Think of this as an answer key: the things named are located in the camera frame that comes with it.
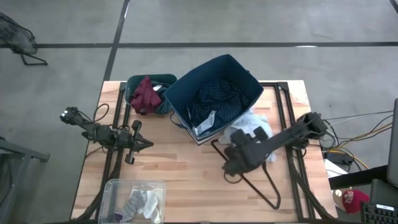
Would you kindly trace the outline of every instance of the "yellow cable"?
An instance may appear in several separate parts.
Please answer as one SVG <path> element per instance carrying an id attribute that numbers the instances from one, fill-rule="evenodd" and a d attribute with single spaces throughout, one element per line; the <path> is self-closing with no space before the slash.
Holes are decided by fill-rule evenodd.
<path id="1" fill-rule="evenodd" d="M 338 150 L 333 150 L 333 149 L 330 149 L 329 151 L 327 151 L 327 153 L 340 153 L 340 154 L 347 154 L 347 155 L 349 155 L 349 156 L 351 156 L 353 159 L 355 159 L 355 160 L 357 160 L 358 162 L 360 162 L 366 169 L 369 169 L 369 167 L 364 163 L 364 162 L 362 162 L 362 160 L 360 160 L 360 159 L 358 159 L 356 156 L 353 156 L 353 155 L 350 155 L 349 153 L 345 153 L 345 152 L 342 152 L 342 151 L 338 151 Z"/>
<path id="2" fill-rule="evenodd" d="M 341 149 L 342 147 L 344 147 L 345 145 L 347 145 L 348 143 L 350 143 L 352 140 L 357 140 L 357 139 L 366 137 L 366 136 L 368 136 L 368 135 L 370 135 L 370 134 L 372 134 L 372 133 L 378 133 L 379 131 L 380 131 L 380 132 L 381 132 L 381 131 L 385 131 L 384 128 L 390 126 L 391 124 L 392 124 L 392 123 L 386 124 L 386 125 L 384 125 L 383 127 L 377 128 L 377 129 L 375 129 L 375 130 L 373 130 L 373 131 L 371 131 L 371 132 L 369 132 L 369 133 L 365 133 L 365 134 L 361 134 L 361 135 L 359 135 L 359 136 L 353 137 L 351 140 L 348 140 L 348 141 L 345 142 L 344 144 L 342 144 L 342 145 L 340 145 L 340 146 L 337 146 L 337 147 L 334 147 L 334 148 L 332 148 L 332 149 L 330 149 L 330 150 L 339 150 L 339 149 Z"/>

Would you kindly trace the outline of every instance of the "blue patterned cloth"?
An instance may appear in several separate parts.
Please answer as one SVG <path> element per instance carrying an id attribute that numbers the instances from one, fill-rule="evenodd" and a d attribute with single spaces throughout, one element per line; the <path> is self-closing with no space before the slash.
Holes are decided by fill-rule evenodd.
<path id="1" fill-rule="evenodd" d="M 249 100 L 231 82 L 217 79 L 204 84 L 187 108 L 192 125 L 197 127 L 216 111 L 212 132 L 236 119 L 249 106 Z"/>

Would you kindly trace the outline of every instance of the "wooden table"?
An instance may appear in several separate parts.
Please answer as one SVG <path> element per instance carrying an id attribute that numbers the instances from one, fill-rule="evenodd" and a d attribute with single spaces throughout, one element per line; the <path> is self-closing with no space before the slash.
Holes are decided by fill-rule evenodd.
<path id="1" fill-rule="evenodd" d="M 111 124 L 113 121 L 119 83 L 104 82 L 99 104 L 108 103 L 111 109 L 100 121 L 102 124 Z M 311 110 L 305 85 L 302 80 L 288 81 L 288 83 L 294 113 L 298 118 Z M 123 121 L 123 108 L 119 125 Z M 274 134 L 281 131 L 277 110 L 274 89 L 264 87 L 262 96 L 255 104 L 255 112 L 268 117 Z M 287 124 L 290 124 L 287 109 L 284 111 Z M 97 117 L 102 116 L 104 112 L 105 108 L 101 108 Z M 275 151 L 276 162 L 267 163 L 267 169 L 282 197 L 280 208 L 273 210 L 244 181 L 229 184 L 224 180 L 221 169 L 224 160 L 212 148 L 210 141 L 197 146 L 185 130 L 170 122 L 169 115 L 141 116 L 131 110 L 129 124 L 131 125 L 135 119 L 142 121 L 143 137 L 154 142 L 155 145 L 140 153 L 135 153 L 136 161 L 133 166 L 123 162 L 120 178 L 163 180 L 167 188 L 165 222 L 289 222 L 297 220 L 284 148 Z M 87 153 L 98 146 L 98 144 L 90 144 Z M 105 157 L 102 151 L 97 151 L 85 160 L 72 211 L 73 218 L 82 214 L 98 193 Z M 308 147 L 304 161 L 312 192 L 328 212 L 337 217 L 319 148 Z M 261 168 L 245 176 L 273 203 L 276 202 L 275 193 Z M 302 192 L 300 192 L 300 198 L 304 214 L 307 214 Z"/>

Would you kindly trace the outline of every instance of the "red fabric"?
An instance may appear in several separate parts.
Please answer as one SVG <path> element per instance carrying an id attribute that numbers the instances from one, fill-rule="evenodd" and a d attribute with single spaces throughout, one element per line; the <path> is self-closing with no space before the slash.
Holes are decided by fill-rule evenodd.
<path id="1" fill-rule="evenodd" d="M 146 76 L 139 84 L 132 95 L 130 102 L 136 113 L 147 115 L 153 113 L 155 108 L 162 103 L 162 100 L 157 95 L 152 87 L 150 78 Z"/>
<path id="2" fill-rule="evenodd" d="M 347 190 L 341 197 L 347 213 L 356 213 L 361 210 L 361 202 L 369 202 L 369 196 L 360 190 Z"/>

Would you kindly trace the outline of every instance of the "computer monitor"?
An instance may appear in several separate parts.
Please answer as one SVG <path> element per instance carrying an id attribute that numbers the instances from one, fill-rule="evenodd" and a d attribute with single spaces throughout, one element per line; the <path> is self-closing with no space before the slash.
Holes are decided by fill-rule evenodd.
<path id="1" fill-rule="evenodd" d="M 398 187 L 398 99 L 395 100 L 393 113 L 387 180 Z"/>

